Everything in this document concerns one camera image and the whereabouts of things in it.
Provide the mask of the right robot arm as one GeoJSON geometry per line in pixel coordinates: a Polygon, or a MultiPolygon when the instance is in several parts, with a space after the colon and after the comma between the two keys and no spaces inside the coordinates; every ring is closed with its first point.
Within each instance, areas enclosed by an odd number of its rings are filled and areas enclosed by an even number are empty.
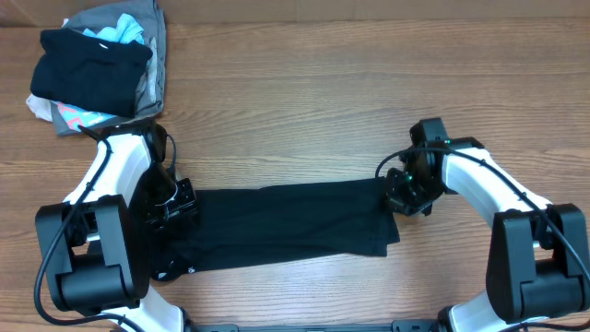
{"type": "Polygon", "coordinates": [[[462,196],[491,229],[486,288],[437,318],[394,322],[394,331],[558,331],[555,318],[589,308],[589,243],[584,213],[519,184],[473,137],[451,139],[440,118],[409,131],[402,169],[385,177],[384,200],[406,216],[430,215],[443,194],[462,196]]]}

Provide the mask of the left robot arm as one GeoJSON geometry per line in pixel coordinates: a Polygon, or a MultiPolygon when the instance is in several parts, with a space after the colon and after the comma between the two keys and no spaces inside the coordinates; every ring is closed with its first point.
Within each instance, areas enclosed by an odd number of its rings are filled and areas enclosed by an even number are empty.
{"type": "Polygon", "coordinates": [[[189,180],[164,167],[171,137],[154,120],[81,132],[97,155],[63,202],[35,217],[42,261],[33,301],[56,326],[111,321],[124,331],[192,331],[150,284],[148,248],[197,212],[189,180]]]}

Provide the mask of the black t-shirt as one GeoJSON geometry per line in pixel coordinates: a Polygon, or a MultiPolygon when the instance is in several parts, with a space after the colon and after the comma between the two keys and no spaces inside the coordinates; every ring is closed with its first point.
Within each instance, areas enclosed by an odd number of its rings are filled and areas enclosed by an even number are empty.
{"type": "Polygon", "coordinates": [[[327,255],[385,257],[388,245],[400,240],[382,178],[195,195],[195,214],[154,239],[154,280],[327,255]]]}

